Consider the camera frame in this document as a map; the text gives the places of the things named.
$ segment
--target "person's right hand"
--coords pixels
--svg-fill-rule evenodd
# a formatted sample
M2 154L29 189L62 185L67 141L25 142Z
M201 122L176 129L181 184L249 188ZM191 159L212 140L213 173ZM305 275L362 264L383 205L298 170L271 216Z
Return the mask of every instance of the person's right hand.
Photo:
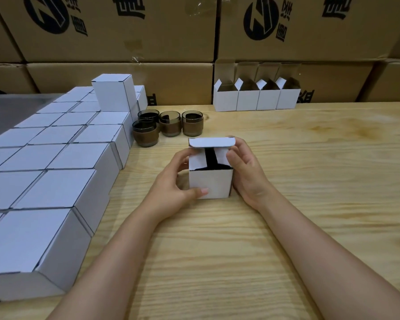
M238 137L235 137L235 146L229 148L226 157L234 168L234 188L247 204L261 212L276 189L265 176L258 159L246 142Z

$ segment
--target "gray surface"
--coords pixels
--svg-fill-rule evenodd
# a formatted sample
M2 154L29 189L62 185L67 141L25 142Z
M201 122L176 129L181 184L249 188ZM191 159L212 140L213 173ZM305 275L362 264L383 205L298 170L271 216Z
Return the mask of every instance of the gray surface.
M61 94L0 95L0 135Z

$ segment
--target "glass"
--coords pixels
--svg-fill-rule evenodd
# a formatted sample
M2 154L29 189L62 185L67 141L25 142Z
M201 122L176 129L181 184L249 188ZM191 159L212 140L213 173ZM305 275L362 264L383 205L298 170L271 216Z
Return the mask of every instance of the glass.
M159 128L160 132L160 123L159 123L159 114L158 110L154 109L146 109L138 112L138 119L152 119L157 123L157 127Z
M189 110L182 113L182 130L189 137L200 136L203 132L203 113Z
M176 111L165 111L159 115L160 129L166 137L175 137L181 133L181 115Z
M133 138L141 147L154 146L159 141L159 129L152 119L142 118L132 124Z

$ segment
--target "printed chinese character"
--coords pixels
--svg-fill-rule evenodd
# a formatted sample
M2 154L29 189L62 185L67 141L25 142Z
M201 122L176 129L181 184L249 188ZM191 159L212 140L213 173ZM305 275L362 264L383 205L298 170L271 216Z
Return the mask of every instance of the printed chinese character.
M78 7L78 1L77 0L65 0L67 2L67 7L73 10L77 10L78 12L81 13L80 8Z
M117 14L119 16L137 16L141 19L145 18L145 14L137 11L145 11L142 0L112 0L116 4Z
M276 38L284 42L284 39L286 38L286 31L288 31L288 27L279 23L277 26Z
M283 5L282 5L282 13L280 16L282 16L284 19L288 19L290 21L290 13L292 12L292 2L283 0Z
M71 16L72 24L74 25L75 31L87 36L86 26L84 21L76 16Z
M352 0L325 0L323 17L345 19L345 14L350 10Z
M153 93L153 96L147 96L148 105L157 105L156 94Z
M311 100L313 99L314 91L312 90L311 92L307 92L305 90L302 92L302 94L299 94L298 101L296 103L311 103Z

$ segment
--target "person's left hand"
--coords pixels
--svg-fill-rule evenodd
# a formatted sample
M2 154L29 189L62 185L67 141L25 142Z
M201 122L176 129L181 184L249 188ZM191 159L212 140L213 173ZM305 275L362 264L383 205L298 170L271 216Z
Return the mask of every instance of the person's left hand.
M178 172L188 169L188 157L196 153L194 148L178 151L169 164L157 175L148 194L140 204L143 213L149 213L160 222L178 212L191 200L201 198L208 193L207 188L181 190L176 186Z

